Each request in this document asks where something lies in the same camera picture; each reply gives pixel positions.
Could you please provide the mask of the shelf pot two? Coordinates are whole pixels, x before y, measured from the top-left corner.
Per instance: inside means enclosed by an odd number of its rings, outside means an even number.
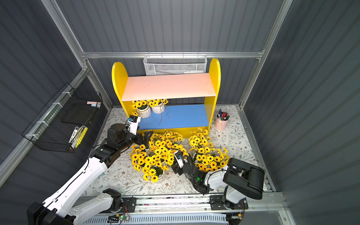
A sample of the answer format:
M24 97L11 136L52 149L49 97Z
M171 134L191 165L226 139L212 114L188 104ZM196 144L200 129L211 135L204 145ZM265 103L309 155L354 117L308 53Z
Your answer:
M149 148L152 152L151 161L160 161L163 164L172 166L174 163L174 154L159 141L158 137L151 138Z
M152 152L149 151L148 153L142 152L142 153L134 153L134 145L132 147L132 152L130 153L132 166L136 171L140 171L147 162L151 161Z

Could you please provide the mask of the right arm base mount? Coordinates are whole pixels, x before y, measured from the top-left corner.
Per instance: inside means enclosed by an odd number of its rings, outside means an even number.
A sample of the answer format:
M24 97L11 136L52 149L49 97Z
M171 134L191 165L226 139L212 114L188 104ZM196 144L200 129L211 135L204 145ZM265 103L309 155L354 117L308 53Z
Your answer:
M248 204L246 198L241 199L238 203L233 203L225 199L223 195L211 195L209 204L213 211L220 210L247 210Z

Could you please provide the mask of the shelf pot five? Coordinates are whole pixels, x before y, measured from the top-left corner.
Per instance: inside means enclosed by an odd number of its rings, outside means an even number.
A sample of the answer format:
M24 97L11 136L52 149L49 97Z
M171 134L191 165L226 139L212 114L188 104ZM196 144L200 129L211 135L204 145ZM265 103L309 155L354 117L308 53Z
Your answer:
M142 152L148 153L149 151L150 149L144 144L137 145L134 147L134 153L142 153Z

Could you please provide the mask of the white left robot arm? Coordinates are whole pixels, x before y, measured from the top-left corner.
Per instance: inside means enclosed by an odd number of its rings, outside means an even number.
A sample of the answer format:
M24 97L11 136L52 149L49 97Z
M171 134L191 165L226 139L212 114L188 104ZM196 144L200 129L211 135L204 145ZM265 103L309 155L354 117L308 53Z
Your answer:
M99 196L74 206L81 194L134 143L148 146L153 131L138 133L138 123L113 124L107 138L90 154L85 164L54 194L42 203L34 202L27 209L30 225L77 225L94 215L120 212L127 204L120 192L108 188Z

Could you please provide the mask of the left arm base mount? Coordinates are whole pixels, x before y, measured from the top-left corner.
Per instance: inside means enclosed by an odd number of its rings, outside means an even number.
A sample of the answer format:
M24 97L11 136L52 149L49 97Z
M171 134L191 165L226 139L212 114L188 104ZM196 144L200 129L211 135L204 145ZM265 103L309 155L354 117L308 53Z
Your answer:
M137 199L105 197L97 202L96 210L99 213L128 213L134 212Z

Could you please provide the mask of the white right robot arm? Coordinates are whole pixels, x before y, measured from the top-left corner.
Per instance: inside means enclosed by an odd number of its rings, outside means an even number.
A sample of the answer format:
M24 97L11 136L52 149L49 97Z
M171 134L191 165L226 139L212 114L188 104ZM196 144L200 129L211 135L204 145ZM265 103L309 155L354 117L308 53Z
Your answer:
M193 188L201 194L209 194L211 190L225 187L222 202L229 206L238 204L247 197L255 200L263 197L265 171L258 166L231 158L220 169L202 172L191 157L179 152L174 157L173 171L178 175L184 174Z

